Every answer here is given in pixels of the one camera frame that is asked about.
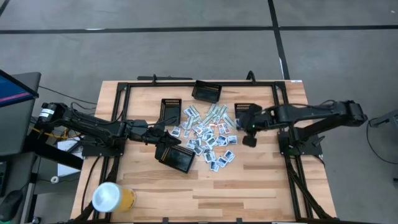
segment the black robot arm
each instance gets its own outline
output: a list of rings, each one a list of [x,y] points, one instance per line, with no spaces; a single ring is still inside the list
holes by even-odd
[[[127,139],[146,144],[174,146],[181,141],[165,131],[164,122],[149,127],[145,120],[106,121],[81,113],[63,103],[44,103],[35,127],[51,132],[54,127],[64,126],[95,140],[99,146],[118,147]]]
[[[248,134],[243,138],[243,144],[255,147],[255,135],[258,131],[289,128],[290,145],[295,146],[300,141],[324,131],[338,126],[360,126],[368,119],[361,106],[354,101],[332,101],[330,104],[318,106],[301,106],[280,105],[263,110],[258,105],[251,105],[248,112],[239,118],[240,127]],[[322,120],[304,128],[294,127],[295,123],[310,119]]]

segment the monitor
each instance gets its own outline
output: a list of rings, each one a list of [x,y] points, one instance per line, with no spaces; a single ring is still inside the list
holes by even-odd
[[[0,70],[0,107],[38,98],[39,94]]]

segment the plastic cup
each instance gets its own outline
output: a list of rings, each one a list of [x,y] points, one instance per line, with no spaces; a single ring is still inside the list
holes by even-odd
[[[126,212],[135,201],[136,195],[132,189],[112,182],[102,183],[93,194],[93,206],[99,212]]]

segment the small black tray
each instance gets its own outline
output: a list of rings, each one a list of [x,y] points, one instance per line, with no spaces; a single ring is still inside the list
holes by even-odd
[[[217,103],[220,99],[223,86],[197,80],[193,87],[192,96],[196,100],[203,100],[210,103]]]
[[[242,114],[248,112],[250,105],[252,105],[252,103],[235,103],[235,118],[239,119]]]
[[[187,174],[194,158],[193,151],[181,146],[171,146],[165,148],[159,162]]]
[[[181,99],[162,99],[160,106],[160,121],[167,120],[165,124],[167,126],[178,126],[181,120]]]

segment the wooden table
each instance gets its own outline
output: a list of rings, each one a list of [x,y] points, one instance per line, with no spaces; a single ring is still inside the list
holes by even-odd
[[[111,118],[117,83],[103,82],[95,116]],[[286,87],[290,103],[307,103],[303,83],[286,81]],[[211,104],[193,99],[192,89],[193,87],[133,88],[127,118],[157,121],[162,98],[181,98],[183,109],[195,105],[204,118]],[[274,105],[269,87],[224,86],[219,105],[226,104],[229,107],[228,114],[231,118],[234,118],[234,103],[256,103],[262,107]],[[187,115],[183,114],[182,121],[185,120]],[[215,152],[218,157],[230,149],[236,157],[225,168],[220,168],[218,173],[209,170],[203,156],[197,156],[190,172],[184,174],[155,160],[153,145],[145,146],[143,143],[128,141],[121,158],[117,184],[134,189],[137,201],[130,212],[113,213],[111,221],[161,222],[163,217],[169,217],[171,222],[233,222],[238,217],[247,222],[295,220],[285,162],[279,154],[276,132],[258,133],[257,147],[250,148],[241,144],[244,133],[233,130],[233,134],[238,135],[239,144],[216,147]],[[183,137],[183,132],[180,139],[185,145],[187,139]],[[94,160],[91,157],[84,161],[71,218],[80,214],[83,189]],[[323,165],[313,156],[302,156],[302,160],[309,191],[327,213],[335,216]],[[98,186],[101,166],[102,159],[98,161],[91,176],[85,205],[91,201],[91,195]],[[305,217],[302,194],[299,189],[297,192],[300,211]]]

